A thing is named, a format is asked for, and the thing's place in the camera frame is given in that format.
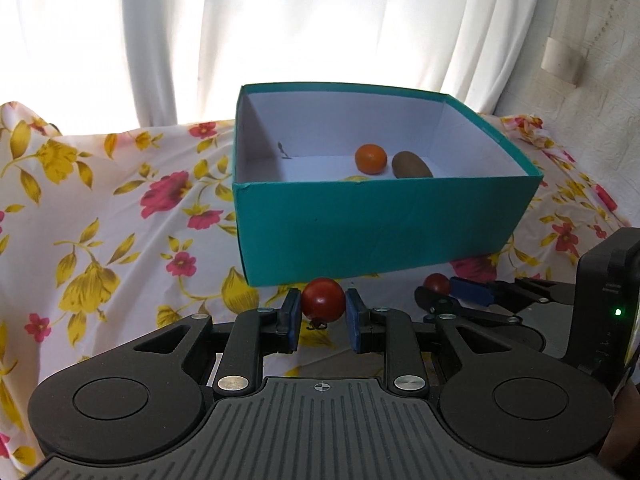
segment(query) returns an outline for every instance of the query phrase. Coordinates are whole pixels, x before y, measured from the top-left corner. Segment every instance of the screw head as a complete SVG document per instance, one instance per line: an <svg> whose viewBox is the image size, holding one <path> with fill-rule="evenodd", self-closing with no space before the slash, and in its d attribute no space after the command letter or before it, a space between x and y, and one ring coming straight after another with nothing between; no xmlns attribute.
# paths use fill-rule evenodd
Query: screw head
<svg viewBox="0 0 640 480"><path fill-rule="evenodd" d="M417 375L401 375L396 377L394 380L394 385L399 390L404 390L406 392L414 392L415 390L421 390L426 386L424 379L422 377L418 377Z"/></svg>
<svg viewBox="0 0 640 480"><path fill-rule="evenodd" d="M218 387L227 392L239 392L249 385L247 378L240 375L228 375L218 381Z"/></svg>

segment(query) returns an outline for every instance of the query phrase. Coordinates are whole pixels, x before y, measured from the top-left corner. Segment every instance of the textured black plate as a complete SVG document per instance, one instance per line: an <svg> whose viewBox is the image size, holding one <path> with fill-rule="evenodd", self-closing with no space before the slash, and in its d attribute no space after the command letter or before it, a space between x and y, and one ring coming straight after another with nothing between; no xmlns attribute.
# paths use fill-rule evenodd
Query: textured black plate
<svg viewBox="0 0 640 480"><path fill-rule="evenodd" d="M113 467L76 465L53 456L28 478L600 480L615 476L593 458L526 468L479 456L449 436L426 402L392 396L375 379L269 378L252 396L221 400L197 434L163 456Z"/></svg>

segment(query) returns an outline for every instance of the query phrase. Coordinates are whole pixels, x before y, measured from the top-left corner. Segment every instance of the cherry tomato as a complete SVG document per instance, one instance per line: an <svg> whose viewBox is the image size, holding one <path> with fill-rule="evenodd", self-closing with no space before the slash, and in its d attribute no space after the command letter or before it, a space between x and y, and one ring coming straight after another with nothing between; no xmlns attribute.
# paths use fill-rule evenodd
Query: cherry tomato
<svg viewBox="0 0 640 480"><path fill-rule="evenodd" d="M316 278L302 291L302 314L311 320L315 328L340 319L346 309L342 287L329 278Z"/></svg>
<svg viewBox="0 0 640 480"><path fill-rule="evenodd" d="M356 167L362 173L374 175L386 168L386 152L377 144L363 144L356 151Z"/></svg>
<svg viewBox="0 0 640 480"><path fill-rule="evenodd" d="M424 280L422 284L425 288L432 290L433 292L437 292L439 294L444 294L444 296L448 296L451 292L451 285L449 283L449 279L439 272L435 272L434 274L430 274Z"/></svg>

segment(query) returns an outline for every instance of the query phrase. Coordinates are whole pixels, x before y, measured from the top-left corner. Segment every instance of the floral tablecloth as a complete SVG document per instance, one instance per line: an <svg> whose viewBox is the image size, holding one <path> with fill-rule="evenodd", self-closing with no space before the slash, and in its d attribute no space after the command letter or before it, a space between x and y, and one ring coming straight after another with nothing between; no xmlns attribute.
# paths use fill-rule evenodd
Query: floral tablecloth
<svg viewBox="0 0 640 480"><path fill-rule="evenodd" d="M342 280L370 306L418 319L414 288L431 272L476 280L573 281L578 258L624 225L537 118L488 118L545 178L496 254ZM56 371L195 312L216 322L278 305L290 285L242 275L230 190L231 121L61 136L21 104L0 107L0 478L41 459L26 408ZM378 356L346 352L343 321L301 332L268 375L373 375Z"/></svg>

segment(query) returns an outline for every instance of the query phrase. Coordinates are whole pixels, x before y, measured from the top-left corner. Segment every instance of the kiwi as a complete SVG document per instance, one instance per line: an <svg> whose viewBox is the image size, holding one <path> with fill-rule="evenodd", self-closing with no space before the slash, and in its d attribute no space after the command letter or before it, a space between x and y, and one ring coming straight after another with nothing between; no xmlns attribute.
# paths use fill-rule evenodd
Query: kiwi
<svg viewBox="0 0 640 480"><path fill-rule="evenodd" d="M391 161L396 178L425 178L433 176L424 161L413 152L396 153Z"/></svg>

